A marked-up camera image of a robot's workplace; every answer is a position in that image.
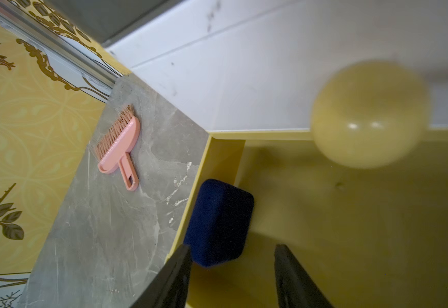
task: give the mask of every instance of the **blue sponge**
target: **blue sponge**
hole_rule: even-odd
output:
[[[214,179],[203,182],[184,237],[193,261],[210,267],[239,257],[253,203],[242,189]]]

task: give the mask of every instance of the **yellow wallpaper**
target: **yellow wallpaper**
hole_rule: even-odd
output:
[[[0,274],[32,270],[105,106],[44,75],[16,39],[0,27],[0,198],[13,186],[0,200]]]
[[[59,12],[50,8],[42,0],[8,0],[10,3],[21,9],[51,32],[74,40],[86,47],[94,57],[99,57],[99,61],[112,66],[123,75],[128,75],[130,70],[115,60],[104,48],[88,35],[83,33],[73,23],[68,21]]]

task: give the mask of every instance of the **brush handle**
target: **brush handle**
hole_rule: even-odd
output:
[[[123,181],[128,190],[134,191],[138,187],[138,177],[130,159],[129,153],[124,153],[118,161],[120,171],[122,172]]]

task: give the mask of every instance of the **floral wallpaper pattern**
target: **floral wallpaper pattern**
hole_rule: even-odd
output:
[[[51,60],[0,27],[0,307],[17,304],[105,106]]]
[[[63,17],[58,11],[50,8],[42,0],[33,2],[30,0],[8,0],[8,2],[21,9],[51,32],[59,35],[67,43],[79,49],[80,52],[110,71],[113,75],[121,76],[130,73],[129,69],[116,61],[101,45],[90,39],[73,23]]]

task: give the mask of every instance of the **pink brush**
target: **pink brush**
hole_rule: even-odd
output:
[[[99,171],[110,174],[120,167],[125,186],[131,191],[137,189],[138,177],[129,153],[139,134],[140,122],[133,113],[133,107],[128,105],[94,149]]]

